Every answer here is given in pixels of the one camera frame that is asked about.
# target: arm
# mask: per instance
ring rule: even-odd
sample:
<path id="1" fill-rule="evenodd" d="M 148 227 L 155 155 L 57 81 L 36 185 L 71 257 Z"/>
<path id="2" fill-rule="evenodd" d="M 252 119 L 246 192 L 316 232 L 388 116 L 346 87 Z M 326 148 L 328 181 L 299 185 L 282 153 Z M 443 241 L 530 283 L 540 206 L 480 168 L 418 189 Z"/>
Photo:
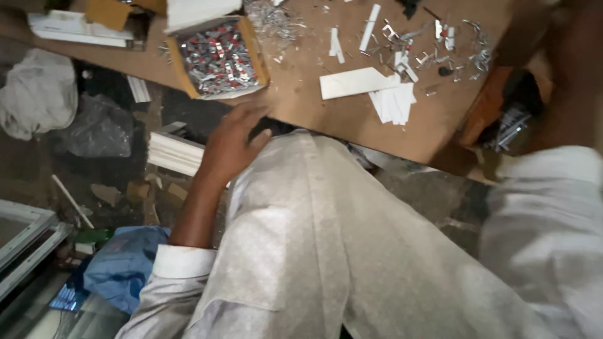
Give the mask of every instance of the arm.
<path id="1" fill-rule="evenodd" d="M 216 251 L 209 248 L 220 195 L 270 140 L 265 130 L 248 141 L 266 112 L 239 105 L 210 135 L 169 245 L 159 245 L 140 307 L 116 338 L 180 338 L 186 330 L 215 260 Z"/>
<path id="2" fill-rule="evenodd" d="M 603 162 L 589 148 L 603 78 L 589 53 L 601 50 L 602 5 L 555 42 L 552 102 L 529 154 L 501 173 L 480 248 L 481 262 L 567 338 L 603 333 Z"/>

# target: shirt sleeve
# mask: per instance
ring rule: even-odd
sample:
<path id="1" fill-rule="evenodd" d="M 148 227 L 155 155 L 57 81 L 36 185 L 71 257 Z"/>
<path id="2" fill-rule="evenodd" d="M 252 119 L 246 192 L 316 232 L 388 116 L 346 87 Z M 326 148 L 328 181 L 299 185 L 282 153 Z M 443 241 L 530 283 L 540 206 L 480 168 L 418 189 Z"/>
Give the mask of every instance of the shirt sleeve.
<path id="1" fill-rule="evenodd" d="M 140 306 L 115 338 L 180 338 L 212 270 L 216 251 L 159 245 Z"/>
<path id="2" fill-rule="evenodd" d="M 603 334 L 602 160 L 586 147 L 518 159 L 490 196 L 480 260 L 560 337 Z"/>

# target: white plastic bag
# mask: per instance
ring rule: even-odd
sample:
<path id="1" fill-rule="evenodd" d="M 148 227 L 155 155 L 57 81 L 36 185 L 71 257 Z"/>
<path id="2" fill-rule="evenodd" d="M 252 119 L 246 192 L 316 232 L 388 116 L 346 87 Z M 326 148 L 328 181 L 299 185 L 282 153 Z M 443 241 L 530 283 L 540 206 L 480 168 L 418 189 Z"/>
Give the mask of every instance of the white plastic bag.
<path id="1" fill-rule="evenodd" d="M 69 126 L 77 108 L 71 60 L 33 48 L 7 74 L 0 89 L 0 125 L 13 138 Z"/>

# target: wooden table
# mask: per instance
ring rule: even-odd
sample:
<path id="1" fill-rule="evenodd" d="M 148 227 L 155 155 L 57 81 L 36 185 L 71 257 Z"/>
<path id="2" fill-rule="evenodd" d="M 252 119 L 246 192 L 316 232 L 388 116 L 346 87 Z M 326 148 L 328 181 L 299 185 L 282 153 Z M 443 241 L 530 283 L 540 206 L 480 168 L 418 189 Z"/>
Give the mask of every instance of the wooden table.
<path id="1" fill-rule="evenodd" d="M 466 62 L 473 54 L 471 42 L 474 39 L 470 26 L 463 19 L 478 21 L 488 33 L 491 46 L 494 47 L 503 35 L 511 18 L 510 0 L 423 0 L 420 5 L 427 6 L 447 22 L 457 27 L 457 49 L 452 55 L 456 65 Z M 471 106 L 485 78 L 481 75 L 477 81 L 468 80 L 475 71 L 464 72 L 463 80 L 453 83 L 453 77 L 440 77 L 437 67 L 418 72 L 420 78 L 415 85 L 414 94 L 417 103 L 412 105 L 409 121 L 405 126 L 382 124 L 367 94 L 323 101 L 318 78 L 332 72 L 344 72 L 352 69 L 373 66 L 384 75 L 393 72 L 380 64 L 378 54 L 367 57 L 358 51 L 359 40 L 365 20 L 373 4 L 382 6 L 374 28 L 374 34 L 381 45 L 388 43 L 381 33 L 384 19 L 388 19 L 398 33 L 415 31 L 434 18 L 422 8 L 408 21 L 403 15 L 403 7 L 394 0 L 289 0 L 284 5 L 300 16 L 307 28 L 298 28 L 299 37 L 286 50 L 279 51 L 278 40 L 268 39 L 262 42 L 264 59 L 268 64 L 271 84 L 263 91 L 274 106 L 271 116 L 293 125 L 319 131 L 324 134 L 345 139 L 375 150 L 390 153 L 416 162 L 431 164 L 447 169 L 441 163 L 434 165 L 434 157 L 447 144 L 458 126 L 462 123 L 467 109 Z M 169 87 L 180 89 L 171 65 L 160 56 L 158 46 L 165 36 L 162 33 L 165 20 L 153 20 L 145 52 L 133 52 L 70 42 L 44 40 L 31 34 L 27 25 L 13 17 L 0 16 L 0 34 L 11 37 L 39 48 L 82 59 L 126 74 L 131 74 Z M 336 57 L 329 57 L 330 29 L 339 28 L 339 41 L 346 62 L 339 64 Z M 434 25 L 415 38 L 411 55 L 421 55 L 423 51 L 432 53 L 434 46 Z M 390 52 L 381 49 L 384 60 Z M 273 58 L 283 55 L 279 64 Z M 425 95 L 425 88 L 440 84 L 437 94 Z M 451 155 L 450 161 L 456 161 Z"/>

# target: clear plastic bag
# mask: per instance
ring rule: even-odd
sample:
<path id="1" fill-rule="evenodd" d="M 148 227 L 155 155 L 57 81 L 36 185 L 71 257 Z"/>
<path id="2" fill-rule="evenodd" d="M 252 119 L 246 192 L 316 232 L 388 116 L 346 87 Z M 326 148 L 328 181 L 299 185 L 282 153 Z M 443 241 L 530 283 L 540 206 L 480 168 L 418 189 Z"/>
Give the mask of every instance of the clear plastic bag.
<path id="1" fill-rule="evenodd" d="M 58 131 L 63 146 L 80 157 L 129 157 L 134 119 L 110 98 L 82 94 L 71 125 Z"/>

